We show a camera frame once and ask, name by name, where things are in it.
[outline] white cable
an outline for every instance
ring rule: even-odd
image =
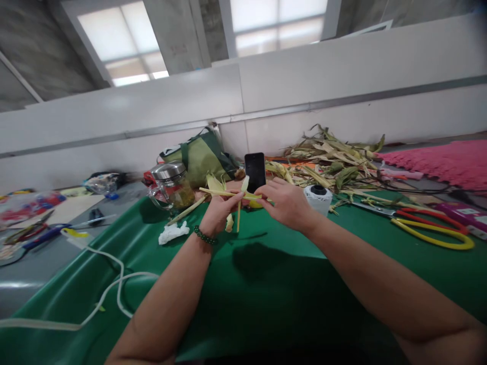
[[[132,273],[132,274],[128,274],[128,275],[123,276],[124,265],[123,265],[123,262],[121,262],[119,259],[110,255],[109,253],[91,248],[91,247],[87,246],[85,243],[83,243],[82,246],[83,246],[82,248],[86,248],[87,250],[89,250],[93,253],[98,253],[98,254],[101,254],[101,255],[106,256],[108,258],[111,258],[113,261],[115,261],[117,264],[120,265],[120,278],[115,280],[113,283],[111,283],[105,289],[105,291],[101,295],[100,300],[98,301],[98,304],[96,305],[95,309],[90,313],[90,315],[88,317],[86,317],[86,319],[81,324],[66,323],[66,322],[53,322],[53,321],[44,321],[44,320],[39,320],[39,319],[27,319],[27,318],[8,318],[8,319],[0,320],[0,328],[23,327],[23,328],[35,328],[35,329],[44,329],[44,330],[78,331],[95,316],[95,314],[98,312],[101,305],[103,304],[105,297],[108,294],[108,291],[117,284],[118,284],[117,305],[123,314],[125,314],[129,318],[132,318],[132,313],[130,313],[129,311],[127,311],[123,307],[122,301],[120,299],[123,281],[125,279],[128,279],[128,278],[133,277],[133,276],[145,275],[145,276],[151,276],[151,277],[158,278],[159,275],[144,271],[144,272],[136,272],[136,273]]]

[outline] pink fabric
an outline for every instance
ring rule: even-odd
[[[487,190],[487,140],[380,154],[389,165],[423,172],[466,190]]]

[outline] hand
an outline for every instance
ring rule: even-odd
[[[301,233],[309,232],[320,225],[324,217],[308,204],[303,189],[275,177],[267,185],[258,188],[255,195],[270,198],[274,205],[265,199],[258,199],[272,218],[283,225]]]
[[[223,195],[213,195],[212,201],[206,213],[204,214],[201,224],[199,225],[200,231],[211,238],[215,238],[217,234],[225,229],[227,224],[227,216],[237,210],[237,205],[244,197],[244,193],[239,190],[227,190],[230,193],[234,193],[232,197]],[[247,205],[248,200],[243,200],[242,205]]]

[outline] smartphone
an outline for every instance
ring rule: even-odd
[[[262,152],[245,155],[245,174],[250,177],[247,188],[249,193],[265,185],[265,158]]]

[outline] white wall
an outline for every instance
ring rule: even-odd
[[[227,152],[243,158],[264,152],[279,156],[316,123],[343,140],[410,142],[487,130],[487,85],[357,103],[220,125]],[[144,172],[167,146],[186,141],[200,129],[101,143],[86,147],[0,159],[0,194],[80,184],[96,171]]]
[[[244,57],[246,113],[485,75],[482,16],[461,16]]]
[[[487,75],[485,48],[478,43],[484,33],[476,28],[478,24],[473,25],[477,21],[475,16],[450,18],[322,42],[2,113],[0,153],[421,82]],[[441,47],[435,46],[428,32],[435,34]],[[422,41],[422,33],[427,42]],[[389,55],[393,50],[402,58]],[[233,122],[222,124],[220,129],[225,149],[239,157],[257,151],[278,154],[315,123],[329,126],[349,141],[375,141],[383,133],[388,142],[466,134],[487,129],[486,92],[486,85],[464,87]],[[199,129],[190,129],[3,158],[0,194],[26,187],[73,186],[100,170],[146,171],[163,148],[197,132]]]
[[[85,93],[0,114],[0,153],[243,112],[238,65]]]

